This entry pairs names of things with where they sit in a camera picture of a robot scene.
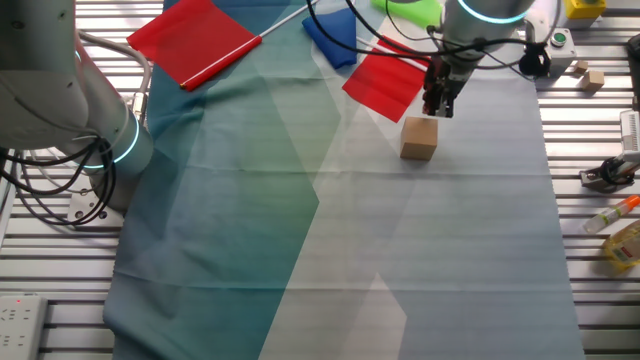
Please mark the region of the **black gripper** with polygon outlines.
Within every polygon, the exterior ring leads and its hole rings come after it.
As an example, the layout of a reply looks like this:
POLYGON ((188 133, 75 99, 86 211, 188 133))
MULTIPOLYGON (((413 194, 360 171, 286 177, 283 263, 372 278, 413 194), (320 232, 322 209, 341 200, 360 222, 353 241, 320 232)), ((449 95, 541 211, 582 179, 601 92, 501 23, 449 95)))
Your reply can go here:
POLYGON ((452 118, 454 115, 455 95, 461 91, 461 80, 458 68, 447 62, 443 57, 432 57, 424 79, 423 113, 435 115, 439 109, 439 116, 452 118), (439 94, 444 92, 439 108, 439 94))

